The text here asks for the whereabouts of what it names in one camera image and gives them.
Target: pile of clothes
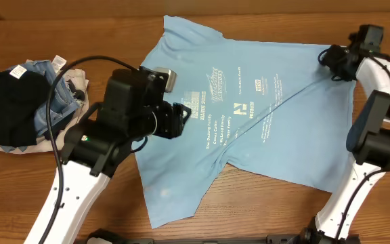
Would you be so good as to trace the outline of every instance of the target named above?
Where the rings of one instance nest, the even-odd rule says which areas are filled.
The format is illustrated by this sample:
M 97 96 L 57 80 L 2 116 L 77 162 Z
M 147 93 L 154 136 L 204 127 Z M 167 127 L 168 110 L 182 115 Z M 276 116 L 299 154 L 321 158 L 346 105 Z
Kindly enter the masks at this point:
M 0 71 L 0 151 L 14 154 L 52 150 L 46 126 L 46 99 L 64 63 L 27 60 Z M 80 69 L 67 71 L 53 93 L 51 127 L 60 150 L 67 130 L 88 109 L 88 80 Z

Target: black cloth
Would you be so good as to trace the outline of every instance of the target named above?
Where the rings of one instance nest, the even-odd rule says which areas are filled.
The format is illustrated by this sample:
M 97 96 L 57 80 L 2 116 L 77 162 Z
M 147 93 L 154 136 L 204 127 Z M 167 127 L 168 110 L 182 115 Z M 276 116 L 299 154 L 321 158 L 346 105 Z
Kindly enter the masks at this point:
M 26 71 L 19 79 L 0 72 L 0 145 L 35 145 L 35 111 L 46 101 L 50 85 L 43 75 Z

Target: wood grain surface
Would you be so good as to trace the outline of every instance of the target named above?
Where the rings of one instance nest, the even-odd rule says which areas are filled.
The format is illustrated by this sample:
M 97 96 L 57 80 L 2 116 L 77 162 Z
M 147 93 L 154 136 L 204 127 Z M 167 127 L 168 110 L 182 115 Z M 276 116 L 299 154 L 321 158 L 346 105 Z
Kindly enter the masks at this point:
M 230 39 L 341 45 L 348 44 L 348 34 L 359 25 L 380 24 L 385 27 L 382 50 L 390 54 L 390 14 L 275 14 L 189 19 L 211 26 Z M 137 66 L 162 33 L 162 18 L 0 22 L 0 69 L 26 59 L 52 59 L 56 54 L 69 61 L 101 54 Z M 80 68 L 90 80 L 92 102 L 101 101 L 108 77 L 117 66 L 97 61 L 82 64 Z M 358 87 L 355 116 L 364 100 Z M 54 172 L 51 153 L 0 152 L 0 243 L 23 243 L 45 202 Z M 321 210 L 329 196 L 328 192 L 227 166 L 193 218 L 152 230 L 135 158 L 130 156 L 91 208 L 80 237 L 97 228 L 129 238 L 154 239 L 298 233 Z M 365 244 L 390 243 L 390 174 L 365 200 L 351 232 L 361 234 Z
M 4 20 L 390 12 L 385 0 L 0 0 Z

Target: clothing label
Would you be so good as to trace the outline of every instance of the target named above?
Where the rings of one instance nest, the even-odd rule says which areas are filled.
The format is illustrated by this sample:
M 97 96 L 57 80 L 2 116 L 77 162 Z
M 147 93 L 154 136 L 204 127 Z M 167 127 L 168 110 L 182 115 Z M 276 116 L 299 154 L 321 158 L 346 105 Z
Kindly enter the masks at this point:
M 17 79 L 20 79 L 20 77 L 26 72 L 26 68 L 20 66 L 20 65 L 17 65 L 17 67 L 15 67 L 11 72 L 10 74 L 17 78 Z
M 67 60 L 59 57 L 58 55 L 53 58 L 52 66 L 53 70 L 55 71 L 55 74 L 60 71 L 60 69 L 67 63 Z

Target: blue fabric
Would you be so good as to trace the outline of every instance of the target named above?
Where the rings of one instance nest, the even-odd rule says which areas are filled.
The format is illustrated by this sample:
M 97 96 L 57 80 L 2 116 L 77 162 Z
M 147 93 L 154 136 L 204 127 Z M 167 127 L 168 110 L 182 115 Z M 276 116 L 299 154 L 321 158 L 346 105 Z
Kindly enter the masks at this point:
M 50 85 L 56 78 L 52 63 L 49 60 L 32 61 L 19 65 L 29 71 L 44 75 Z M 55 97 L 51 102 L 51 124 L 54 125 L 58 123 L 63 118 L 71 115 L 76 109 L 80 107 L 81 105 L 75 98 L 73 98 L 72 92 L 66 86 L 64 78 L 61 78 L 55 88 Z M 46 103 L 42 104 L 39 109 L 37 109 L 34 116 L 34 127 L 37 132 L 37 137 L 42 136 L 47 131 Z M 11 146 L 1 146 L 1 148 L 5 152 L 11 152 L 15 149 Z M 20 150 L 23 152 L 26 150 L 26 147 L 22 147 Z
M 182 136 L 153 136 L 135 154 L 152 228 L 193 216 L 226 163 L 335 189 L 347 163 L 355 83 L 330 80 L 317 61 L 327 47 L 225 39 L 165 16 L 165 33 L 142 65 L 174 70 L 165 100 L 192 115 Z

